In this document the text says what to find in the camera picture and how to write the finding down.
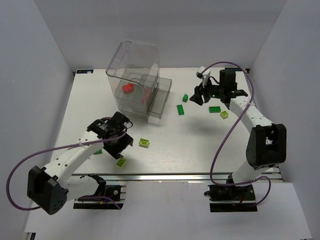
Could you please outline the lime long brick front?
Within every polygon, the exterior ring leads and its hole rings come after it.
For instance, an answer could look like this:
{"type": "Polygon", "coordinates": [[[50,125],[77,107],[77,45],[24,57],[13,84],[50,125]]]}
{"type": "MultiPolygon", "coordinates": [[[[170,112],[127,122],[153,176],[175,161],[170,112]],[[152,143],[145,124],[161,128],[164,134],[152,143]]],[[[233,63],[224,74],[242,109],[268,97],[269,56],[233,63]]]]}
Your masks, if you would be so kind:
{"type": "Polygon", "coordinates": [[[121,167],[123,167],[123,166],[125,165],[126,161],[127,161],[127,160],[126,160],[124,157],[121,157],[121,158],[119,158],[119,159],[117,160],[116,165],[121,168],[121,167]]]}

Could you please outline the lime small brick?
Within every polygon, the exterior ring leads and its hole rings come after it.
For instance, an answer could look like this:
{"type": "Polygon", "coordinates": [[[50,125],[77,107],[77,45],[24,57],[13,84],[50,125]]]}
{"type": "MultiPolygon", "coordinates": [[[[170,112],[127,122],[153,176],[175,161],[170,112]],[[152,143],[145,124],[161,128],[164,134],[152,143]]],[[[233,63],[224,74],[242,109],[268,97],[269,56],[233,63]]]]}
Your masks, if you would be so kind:
{"type": "Polygon", "coordinates": [[[229,114],[228,114],[227,111],[221,111],[220,112],[220,116],[221,116],[222,119],[226,119],[226,118],[229,117],[229,114]]]}

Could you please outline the lime rounded brick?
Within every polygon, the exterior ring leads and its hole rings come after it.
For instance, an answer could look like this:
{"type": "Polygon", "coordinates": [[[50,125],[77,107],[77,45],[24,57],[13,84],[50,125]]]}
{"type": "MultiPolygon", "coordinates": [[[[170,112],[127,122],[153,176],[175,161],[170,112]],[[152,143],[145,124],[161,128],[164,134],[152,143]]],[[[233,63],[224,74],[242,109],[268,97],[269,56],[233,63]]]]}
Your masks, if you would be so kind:
{"type": "Polygon", "coordinates": [[[143,148],[148,148],[149,147],[149,144],[150,144],[150,141],[148,139],[144,139],[144,138],[141,138],[139,140],[139,146],[140,147],[143,147],[143,148]]]}

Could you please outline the red small brick front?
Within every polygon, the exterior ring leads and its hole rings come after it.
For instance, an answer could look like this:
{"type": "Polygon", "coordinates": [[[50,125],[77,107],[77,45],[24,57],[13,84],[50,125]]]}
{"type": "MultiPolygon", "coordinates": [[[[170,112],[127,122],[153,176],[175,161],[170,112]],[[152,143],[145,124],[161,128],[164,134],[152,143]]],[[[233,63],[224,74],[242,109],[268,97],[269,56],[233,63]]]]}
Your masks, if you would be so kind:
{"type": "Polygon", "coordinates": [[[146,88],[146,89],[144,90],[145,97],[148,98],[151,92],[152,92],[152,91],[151,91],[149,88],[146,88]]]}

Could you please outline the red rounded brick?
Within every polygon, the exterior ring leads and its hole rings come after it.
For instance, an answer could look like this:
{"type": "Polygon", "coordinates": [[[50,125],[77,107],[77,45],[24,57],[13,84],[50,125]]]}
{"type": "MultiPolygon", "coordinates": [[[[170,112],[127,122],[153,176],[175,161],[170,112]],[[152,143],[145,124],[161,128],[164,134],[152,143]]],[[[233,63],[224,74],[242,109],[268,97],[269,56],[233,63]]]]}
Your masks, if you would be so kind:
{"type": "Polygon", "coordinates": [[[125,95],[131,94],[135,91],[135,85],[132,83],[128,83],[122,86],[122,92],[125,95]]]}

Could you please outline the clear plastic drawer cover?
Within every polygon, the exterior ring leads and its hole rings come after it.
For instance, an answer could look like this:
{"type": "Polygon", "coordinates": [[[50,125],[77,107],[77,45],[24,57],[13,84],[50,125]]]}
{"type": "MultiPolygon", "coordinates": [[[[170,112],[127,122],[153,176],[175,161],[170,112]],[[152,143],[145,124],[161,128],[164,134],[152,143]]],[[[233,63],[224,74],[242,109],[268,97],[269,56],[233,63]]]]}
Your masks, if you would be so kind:
{"type": "Polygon", "coordinates": [[[118,111],[129,118],[147,121],[160,74],[156,45],[123,40],[105,73],[118,111]]]}

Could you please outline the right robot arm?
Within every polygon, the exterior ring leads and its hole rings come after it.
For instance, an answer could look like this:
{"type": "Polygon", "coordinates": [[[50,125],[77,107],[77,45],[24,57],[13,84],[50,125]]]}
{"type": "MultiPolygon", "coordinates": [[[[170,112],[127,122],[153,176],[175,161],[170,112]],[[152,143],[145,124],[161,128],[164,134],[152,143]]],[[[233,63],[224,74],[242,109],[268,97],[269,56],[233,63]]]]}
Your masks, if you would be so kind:
{"type": "Polygon", "coordinates": [[[190,101],[201,106],[212,98],[220,99],[238,117],[236,122],[242,122],[249,132],[246,160],[230,175],[228,185],[249,185],[264,171],[286,161],[286,127],[267,119],[252,103],[252,96],[238,89],[234,70],[220,70],[218,84],[212,84],[211,73],[205,72],[203,66],[196,76],[202,82],[195,87],[190,101]]]}

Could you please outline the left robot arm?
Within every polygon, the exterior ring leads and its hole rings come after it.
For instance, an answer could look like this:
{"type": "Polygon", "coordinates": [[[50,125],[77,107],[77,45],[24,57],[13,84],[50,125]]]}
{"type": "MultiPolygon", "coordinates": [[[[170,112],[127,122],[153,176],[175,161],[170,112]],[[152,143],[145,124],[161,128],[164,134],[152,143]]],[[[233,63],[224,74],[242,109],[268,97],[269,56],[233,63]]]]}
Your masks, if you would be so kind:
{"type": "Polygon", "coordinates": [[[47,214],[56,214],[71,200],[102,200],[112,202],[106,194],[106,181],[95,173],[71,176],[86,160],[104,149],[114,159],[122,158],[122,151],[133,145],[127,134],[132,122],[124,114],[116,112],[112,117],[95,120],[77,143],[67,146],[56,160],[43,167],[34,166],[28,172],[27,196],[47,214]]]}

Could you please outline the green square brick left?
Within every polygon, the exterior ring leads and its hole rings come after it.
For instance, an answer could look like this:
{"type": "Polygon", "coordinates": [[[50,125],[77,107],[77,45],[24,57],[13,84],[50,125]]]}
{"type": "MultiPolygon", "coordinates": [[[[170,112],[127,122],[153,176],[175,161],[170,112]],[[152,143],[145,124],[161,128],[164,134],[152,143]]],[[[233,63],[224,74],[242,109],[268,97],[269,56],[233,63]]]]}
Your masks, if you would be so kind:
{"type": "Polygon", "coordinates": [[[103,153],[103,150],[100,149],[100,150],[96,151],[96,152],[94,153],[94,155],[100,155],[100,154],[102,154],[102,153],[103,153]]]}

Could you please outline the small green cube brick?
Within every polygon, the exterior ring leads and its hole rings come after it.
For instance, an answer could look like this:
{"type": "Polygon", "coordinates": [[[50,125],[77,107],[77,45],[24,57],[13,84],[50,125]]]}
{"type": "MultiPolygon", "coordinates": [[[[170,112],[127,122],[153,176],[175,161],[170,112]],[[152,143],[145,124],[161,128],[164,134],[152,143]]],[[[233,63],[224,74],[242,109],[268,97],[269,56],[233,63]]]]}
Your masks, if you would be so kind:
{"type": "Polygon", "coordinates": [[[189,99],[189,96],[187,94],[184,94],[184,96],[182,97],[182,101],[186,103],[188,99],[189,99]]]}

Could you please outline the green flat long brick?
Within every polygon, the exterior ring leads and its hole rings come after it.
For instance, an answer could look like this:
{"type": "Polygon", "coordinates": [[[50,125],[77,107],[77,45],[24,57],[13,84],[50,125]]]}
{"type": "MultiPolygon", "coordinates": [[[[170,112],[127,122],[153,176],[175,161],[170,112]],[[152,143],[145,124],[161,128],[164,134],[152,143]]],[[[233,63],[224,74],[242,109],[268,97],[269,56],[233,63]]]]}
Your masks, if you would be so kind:
{"type": "Polygon", "coordinates": [[[210,113],[220,113],[221,112],[221,107],[220,106],[210,106],[208,108],[210,113]]]}

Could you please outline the dark green long brick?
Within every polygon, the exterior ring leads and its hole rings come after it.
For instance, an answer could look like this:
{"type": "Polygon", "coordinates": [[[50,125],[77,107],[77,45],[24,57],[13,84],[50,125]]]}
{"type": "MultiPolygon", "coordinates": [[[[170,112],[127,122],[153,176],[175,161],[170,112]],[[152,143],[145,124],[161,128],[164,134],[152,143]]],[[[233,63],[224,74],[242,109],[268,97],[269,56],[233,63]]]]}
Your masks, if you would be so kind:
{"type": "Polygon", "coordinates": [[[176,106],[177,108],[177,113],[179,116],[183,116],[185,114],[185,111],[184,111],[184,108],[183,108],[183,105],[182,104],[178,104],[176,106]]]}

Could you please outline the blue table label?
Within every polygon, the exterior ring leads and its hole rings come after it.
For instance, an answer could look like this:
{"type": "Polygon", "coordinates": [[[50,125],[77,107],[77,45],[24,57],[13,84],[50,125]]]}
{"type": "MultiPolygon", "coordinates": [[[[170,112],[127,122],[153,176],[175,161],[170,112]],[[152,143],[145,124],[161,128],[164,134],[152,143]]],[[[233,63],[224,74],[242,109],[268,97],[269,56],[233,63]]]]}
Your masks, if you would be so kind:
{"type": "Polygon", "coordinates": [[[234,71],[234,72],[241,72],[242,71],[242,69],[239,67],[225,67],[224,69],[228,70],[228,71],[234,71]]]}
{"type": "Polygon", "coordinates": [[[78,69],[76,74],[92,74],[93,72],[93,69],[78,69]]]}

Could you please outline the left blue table label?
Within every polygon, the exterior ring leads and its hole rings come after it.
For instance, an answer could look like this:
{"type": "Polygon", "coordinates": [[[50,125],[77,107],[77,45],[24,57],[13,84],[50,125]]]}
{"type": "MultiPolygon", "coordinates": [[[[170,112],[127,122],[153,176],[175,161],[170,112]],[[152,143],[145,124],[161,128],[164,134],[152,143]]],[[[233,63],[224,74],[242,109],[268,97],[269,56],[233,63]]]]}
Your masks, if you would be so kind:
{"type": "Polygon", "coordinates": [[[76,74],[92,74],[93,72],[93,69],[78,69],[76,74]]]}

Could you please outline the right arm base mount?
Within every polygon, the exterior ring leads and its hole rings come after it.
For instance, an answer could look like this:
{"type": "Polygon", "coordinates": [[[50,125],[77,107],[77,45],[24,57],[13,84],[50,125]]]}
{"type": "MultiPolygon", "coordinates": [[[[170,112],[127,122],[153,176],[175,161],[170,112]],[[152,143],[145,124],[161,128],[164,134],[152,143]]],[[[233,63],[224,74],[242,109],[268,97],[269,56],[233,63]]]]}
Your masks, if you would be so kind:
{"type": "Polygon", "coordinates": [[[257,212],[254,188],[247,186],[208,185],[204,196],[209,197],[211,213],[257,212]]]}

